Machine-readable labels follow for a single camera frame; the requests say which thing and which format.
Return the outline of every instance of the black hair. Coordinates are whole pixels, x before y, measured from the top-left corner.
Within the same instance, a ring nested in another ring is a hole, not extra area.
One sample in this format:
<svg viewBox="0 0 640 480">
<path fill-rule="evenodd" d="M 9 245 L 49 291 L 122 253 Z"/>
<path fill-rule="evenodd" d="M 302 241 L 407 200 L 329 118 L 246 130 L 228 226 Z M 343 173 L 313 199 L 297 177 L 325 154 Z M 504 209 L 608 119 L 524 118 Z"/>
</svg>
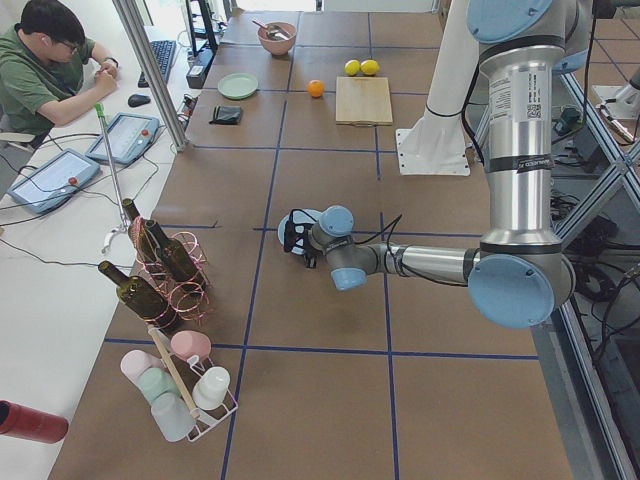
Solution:
<svg viewBox="0 0 640 480">
<path fill-rule="evenodd" d="M 27 35 L 38 32 L 54 41 L 85 42 L 84 29 L 75 14 L 58 0 L 29 0 L 22 10 L 20 28 Z"/>
</svg>

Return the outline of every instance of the green plate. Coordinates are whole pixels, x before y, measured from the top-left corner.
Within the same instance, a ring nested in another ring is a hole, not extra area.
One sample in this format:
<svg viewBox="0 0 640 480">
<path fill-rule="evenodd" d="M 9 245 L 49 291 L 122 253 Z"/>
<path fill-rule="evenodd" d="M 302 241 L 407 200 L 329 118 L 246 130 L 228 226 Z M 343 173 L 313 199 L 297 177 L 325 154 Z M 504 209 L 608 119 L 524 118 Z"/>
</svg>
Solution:
<svg viewBox="0 0 640 480">
<path fill-rule="evenodd" d="M 218 82 L 218 91 L 231 100 L 250 97 L 258 89 L 258 79 L 250 73 L 232 73 Z"/>
</svg>

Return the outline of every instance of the blue joint cap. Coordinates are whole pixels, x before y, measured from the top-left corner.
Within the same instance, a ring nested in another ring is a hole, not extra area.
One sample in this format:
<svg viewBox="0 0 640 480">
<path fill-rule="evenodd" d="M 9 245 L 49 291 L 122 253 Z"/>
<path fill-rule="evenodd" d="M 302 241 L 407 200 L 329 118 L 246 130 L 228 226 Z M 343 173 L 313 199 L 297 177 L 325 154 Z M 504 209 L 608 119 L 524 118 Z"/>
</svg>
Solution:
<svg viewBox="0 0 640 480">
<path fill-rule="evenodd" d="M 331 278 L 336 288 L 341 292 L 367 283 L 367 274 L 361 268 L 336 268 L 331 272 Z"/>
<path fill-rule="evenodd" d="M 564 57 L 553 66 L 554 75 L 564 75 L 565 73 L 575 72 L 587 63 L 587 54 L 589 50 L 583 50 L 573 55 Z"/>
<path fill-rule="evenodd" d="M 489 320 L 508 328 L 544 322 L 554 308 L 553 288 L 544 273 L 526 260 L 494 254 L 469 275 L 469 295 Z"/>
<path fill-rule="evenodd" d="M 344 237 L 353 230 L 353 214 L 346 207 L 334 205 L 322 212 L 318 223 L 327 235 Z"/>
<path fill-rule="evenodd" d="M 506 42 L 533 26 L 547 12 L 553 0 L 470 0 L 467 28 L 485 44 Z"/>
</svg>

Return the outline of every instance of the wooden stick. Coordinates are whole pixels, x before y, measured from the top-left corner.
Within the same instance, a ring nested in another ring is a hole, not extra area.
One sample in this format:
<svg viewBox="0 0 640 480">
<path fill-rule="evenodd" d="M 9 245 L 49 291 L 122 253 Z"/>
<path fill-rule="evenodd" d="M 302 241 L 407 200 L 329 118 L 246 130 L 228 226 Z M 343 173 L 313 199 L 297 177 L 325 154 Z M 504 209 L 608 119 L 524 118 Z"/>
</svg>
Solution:
<svg viewBox="0 0 640 480">
<path fill-rule="evenodd" d="M 150 328 L 149 329 L 149 335 L 151 335 L 151 338 L 153 339 L 153 343 L 156 344 L 156 348 L 160 352 L 160 356 L 162 357 L 162 361 L 167 366 L 167 369 L 169 370 L 169 373 L 171 374 L 171 377 L 176 382 L 176 385 L 178 386 L 178 390 L 180 390 L 180 394 L 182 395 L 182 399 L 187 404 L 187 407 L 189 408 L 189 411 L 191 412 L 191 416 L 193 418 L 198 418 L 200 416 L 200 413 L 198 411 L 198 407 L 196 406 L 195 402 L 193 401 L 193 398 L 191 397 L 191 393 L 189 393 L 189 390 L 187 389 L 187 386 L 184 384 L 184 381 L 182 380 L 182 377 L 178 373 L 178 370 L 176 369 L 176 366 L 173 364 L 173 360 L 171 360 L 171 355 L 169 354 L 169 352 L 167 351 L 166 347 L 162 343 L 162 340 L 160 339 L 160 336 L 158 335 L 158 331 L 155 328 Z"/>
</svg>

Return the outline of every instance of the man's hand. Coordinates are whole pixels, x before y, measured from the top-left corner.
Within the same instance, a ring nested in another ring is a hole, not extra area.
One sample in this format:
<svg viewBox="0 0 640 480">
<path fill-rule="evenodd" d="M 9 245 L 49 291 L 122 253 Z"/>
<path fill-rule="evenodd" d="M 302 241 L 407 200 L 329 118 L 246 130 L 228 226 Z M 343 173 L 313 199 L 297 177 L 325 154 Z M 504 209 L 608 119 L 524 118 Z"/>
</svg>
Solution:
<svg viewBox="0 0 640 480">
<path fill-rule="evenodd" d="M 96 88 L 98 88 L 103 96 L 110 94 L 111 92 L 115 92 L 118 88 L 118 83 L 116 82 L 115 77 L 111 75 L 107 70 L 100 70 L 96 73 Z"/>
<path fill-rule="evenodd" d="M 118 78 L 118 66 L 110 58 L 103 60 L 100 64 L 100 70 L 98 71 L 98 73 L 102 72 L 107 72 L 114 79 Z"/>
</svg>

